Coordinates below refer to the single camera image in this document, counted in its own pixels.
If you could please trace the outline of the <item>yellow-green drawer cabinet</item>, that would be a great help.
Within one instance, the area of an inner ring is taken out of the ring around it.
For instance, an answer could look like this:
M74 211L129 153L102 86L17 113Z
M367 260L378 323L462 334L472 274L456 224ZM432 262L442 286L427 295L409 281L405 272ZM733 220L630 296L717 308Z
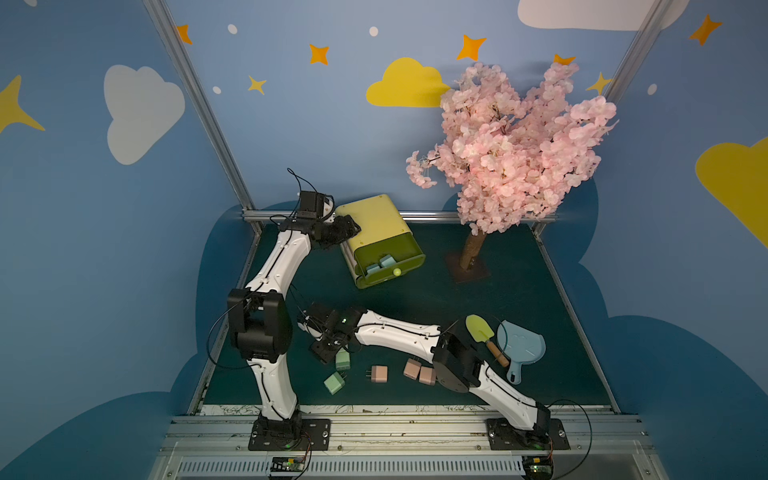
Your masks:
M351 215L361 227L358 235L341 243L341 251L354 284L356 261L353 252L356 249L406 232L412 233L386 194L341 205L336 210L338 215Z

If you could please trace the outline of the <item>green drawer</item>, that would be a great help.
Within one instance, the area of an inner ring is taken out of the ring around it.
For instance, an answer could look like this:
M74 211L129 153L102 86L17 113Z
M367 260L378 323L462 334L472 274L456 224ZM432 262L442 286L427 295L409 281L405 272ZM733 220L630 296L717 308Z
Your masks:
M355 284L359 289L400 278L420 268L426 254L414 235L406 232L372 243L353 252L356 261Z

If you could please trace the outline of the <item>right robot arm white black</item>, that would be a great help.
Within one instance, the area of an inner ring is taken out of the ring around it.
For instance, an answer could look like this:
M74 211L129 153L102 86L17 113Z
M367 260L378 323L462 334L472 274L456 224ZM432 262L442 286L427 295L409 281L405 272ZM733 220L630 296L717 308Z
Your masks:
M318 303L298 315L298 325L313 337L311 350L324 363L350 345L384 347L416 356L433 366L438 383L482 399L511 428L534 437L548 435L550 410L517 391L478 356L475 347L451 330L392 319L369 309L340 312Z

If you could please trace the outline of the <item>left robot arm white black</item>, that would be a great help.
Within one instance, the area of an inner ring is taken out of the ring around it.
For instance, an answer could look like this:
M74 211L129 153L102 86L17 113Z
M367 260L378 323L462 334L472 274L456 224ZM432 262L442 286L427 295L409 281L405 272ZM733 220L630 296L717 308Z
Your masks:
M328 220L293 219L280 227L276 243L256 276L227 299L231 344L238 350L257 381L261 416L288 422L298 408L287 365L293 321L285 296L312 246L341 244L361 232L349 215L333 214Z

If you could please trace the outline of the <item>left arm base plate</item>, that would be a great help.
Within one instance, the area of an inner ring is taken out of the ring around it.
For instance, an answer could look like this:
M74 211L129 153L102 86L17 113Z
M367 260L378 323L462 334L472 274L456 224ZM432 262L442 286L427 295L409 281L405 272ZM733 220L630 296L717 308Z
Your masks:
M274 421L259 417L253 424L249 451L327 451L330 419Z

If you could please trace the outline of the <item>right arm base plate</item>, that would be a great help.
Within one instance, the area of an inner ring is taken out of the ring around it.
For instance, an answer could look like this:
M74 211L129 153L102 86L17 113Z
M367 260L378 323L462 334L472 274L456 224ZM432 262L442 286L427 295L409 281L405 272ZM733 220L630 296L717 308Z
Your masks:
M560 419L549 421L546 435L522 431L511 427L505 418L491 418L485 421L490 448L492 450L548 451L569 450L570 443Z

